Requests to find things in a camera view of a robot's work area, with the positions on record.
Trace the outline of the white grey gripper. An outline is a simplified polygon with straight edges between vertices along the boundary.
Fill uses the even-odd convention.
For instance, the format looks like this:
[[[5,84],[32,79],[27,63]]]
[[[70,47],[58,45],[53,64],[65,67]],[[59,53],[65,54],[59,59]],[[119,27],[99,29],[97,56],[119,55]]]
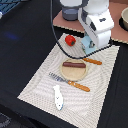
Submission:
[[[85,36],[90,37],[95,48],[103,48],[109,43],[111,29],[114,27],[109,10],[100,14],[88,14],[83,8],[80,8],[78,20],[86,32]]]

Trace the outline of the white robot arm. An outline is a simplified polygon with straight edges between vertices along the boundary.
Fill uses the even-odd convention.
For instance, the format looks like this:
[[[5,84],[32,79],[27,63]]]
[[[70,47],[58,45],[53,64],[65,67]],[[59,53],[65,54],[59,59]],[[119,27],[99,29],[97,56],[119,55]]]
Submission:
[[[62,16],[68,21],[78,19],[92,42],[102,48],[109,43],[114,21],[109,0],[59,0]]]

